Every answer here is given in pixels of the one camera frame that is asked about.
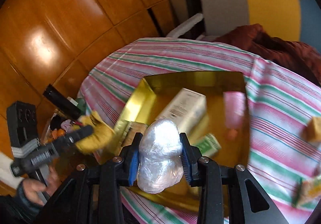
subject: striped bedsheet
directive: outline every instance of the striped bedsheet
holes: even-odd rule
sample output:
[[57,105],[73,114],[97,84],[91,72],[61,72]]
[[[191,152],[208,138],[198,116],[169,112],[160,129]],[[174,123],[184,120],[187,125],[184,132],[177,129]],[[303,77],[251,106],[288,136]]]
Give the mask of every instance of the striped bedsheet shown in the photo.
[[[321,150],[300,136],[311,116],[321,116],[321,91],[301,76],[230,45],[142,38],[101,61],[83,81],[79,96],[87,102],[87,113],[98,111],[113,127],[142,77],[208,70],[244,74],[251,115],[248,169],[290,224],[304,223],[317,201],[299,208],[292,202],[300,179],[318,170]],[[121,195],[141,223],[196,223],[196,214],[155,204],[126,188]]]

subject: wrapped plastic bundle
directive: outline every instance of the wrapped plastic bundle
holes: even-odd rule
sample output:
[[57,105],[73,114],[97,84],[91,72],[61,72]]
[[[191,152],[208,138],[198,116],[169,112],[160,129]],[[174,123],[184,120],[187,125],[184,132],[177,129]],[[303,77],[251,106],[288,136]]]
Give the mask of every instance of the wrapped plastic bundle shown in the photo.
[[181,154],[175,123],[167,119],[152,123],[139,144],[139,188],[155,194],[178,183],[183,176]]

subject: gray cushion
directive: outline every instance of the gray cushion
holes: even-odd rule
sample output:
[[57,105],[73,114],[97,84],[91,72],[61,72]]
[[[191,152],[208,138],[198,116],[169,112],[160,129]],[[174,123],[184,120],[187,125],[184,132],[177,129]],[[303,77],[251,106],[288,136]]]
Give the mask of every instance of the gray cushion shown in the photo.
[[247,0],[201,0],[206,35],[222,36],[249,24]]

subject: brown blanket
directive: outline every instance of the brown blanket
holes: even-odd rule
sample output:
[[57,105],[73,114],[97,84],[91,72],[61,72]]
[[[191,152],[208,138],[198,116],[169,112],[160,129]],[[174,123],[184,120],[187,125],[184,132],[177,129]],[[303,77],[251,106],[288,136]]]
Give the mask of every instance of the brown blanket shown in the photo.
[[302,42],[270,37],[260,24],[240,26],[215,42],[236,46],[287,68],[320,87],[321,55]]

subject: gold tray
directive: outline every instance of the gold tray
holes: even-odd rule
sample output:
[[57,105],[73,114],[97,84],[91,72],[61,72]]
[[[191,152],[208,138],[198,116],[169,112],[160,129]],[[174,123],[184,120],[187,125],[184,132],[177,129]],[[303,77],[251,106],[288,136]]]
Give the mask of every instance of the gold tray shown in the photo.
[[[181,72],[164,75],[153,75],[143,78],[127,101],[118,121],[115,124],[115,138],[102,154],[102,162],[113,156],[123,141],[123,133],[128,121],[150,125],[166,105],[182,89],[187,88],[206,96],[207,113],[188,136],[191,144],[207,133],[215,135],[222,149],[212,158],[218,164],[234,167],[237,164],[247,165],[249,153],[249,115],[246,98],[245,119],[242,129],[235,141],[224,138],[225,113],[223,92],[240,91],[245,93],[243,74],[239,72]],[[185,178],[176,185],[159,194],[148,194],[138,187],[131,188],[137,194],[167,207],[197,212],[199,198],[197,188],[190,188]],[[227,190],[224,193],[224,215],[228,214]]]

